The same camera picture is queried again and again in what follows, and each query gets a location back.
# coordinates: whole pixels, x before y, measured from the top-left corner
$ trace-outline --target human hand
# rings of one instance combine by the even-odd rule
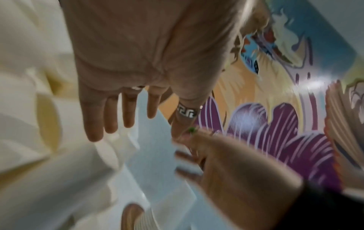
[[[149,86],[149,118],[156,115],[169,87],[182,105],[199,110],[242,23],[256,16],[255,11],[260,14],[257,4],[257,0],[62,0],[89,140],[102,139],[104,128],[107,133],[117,130],[120,93],[124,126],[133,126],[139,86]],[[172,136],[178,137],[194,119],[177,113]]]
[[[198,186],[241,229],[272,229],[302,191],[303,181],[294,171],[243,142],[202,129],[175,142],[196,153],[177,151],[175,156],[203,170],[177,168],[177,175]]]

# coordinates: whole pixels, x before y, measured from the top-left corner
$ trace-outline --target light blue surface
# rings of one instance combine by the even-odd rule
[[[150,120],[146,115],[147,93],[138,97],[140,151],[127,163],[140,188],[150,203],[161,200],[180,185],[174,169],[180,162],[174,158],[176,147],[171,143],[170,125],[158,111]],[[230,230],[229,224],[206,202],[201,193],[193,188],[197,202],[184,218],[178,230],[188,230],[193,224],[198,230]]]

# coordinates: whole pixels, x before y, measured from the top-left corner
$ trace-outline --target painted hand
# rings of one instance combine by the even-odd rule
[[[203,174],[177,168],[241,229],[272,229],[302,191],[302,179],[272,158],[230,137],[198,129],[175,140],[196,155],[176,157],[198,164]]]
[[[120,93],[124,126],[133,126],[139,86],[149,86],[149,118],[169,87],[185,107],[199,109],[242,23],[259,12],[257,1],[63,0],[89,140],[117,130]],[[193,120],[178,113],[172,136]]]

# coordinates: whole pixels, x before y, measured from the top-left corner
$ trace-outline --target hand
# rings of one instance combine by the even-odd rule
[[[198,129],[175,142],[196,152],[177,151],[178,159],[203,169],[201,175],[177,168],[177,175],[198,186],[241,229],[272,229],[302,191],[295,172],[230,137]]]
[[[260,14],[257,4],[257,0],[62,0],[89,140],[102,139],[104,128],[107,133],[117,130],[120,93],[124,126],[133,126],[141,91],[135,87],[150,86],[149,118],[156,115],[169,87],[185,107],[199,109],[242,23],[250,15],[256,17],[255,12]],[[253,27],[264,26],[268,17],[256,17]],[[172,136],[178,137],[193,121],[177,113]]]

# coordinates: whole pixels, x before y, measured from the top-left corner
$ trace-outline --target mural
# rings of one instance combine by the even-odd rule
[[[364,62],[305,0],[266,0],[239,34],[196,124],[246,141],[305,179],[364,189]],[[171,120],[178,98],[160,106]]]

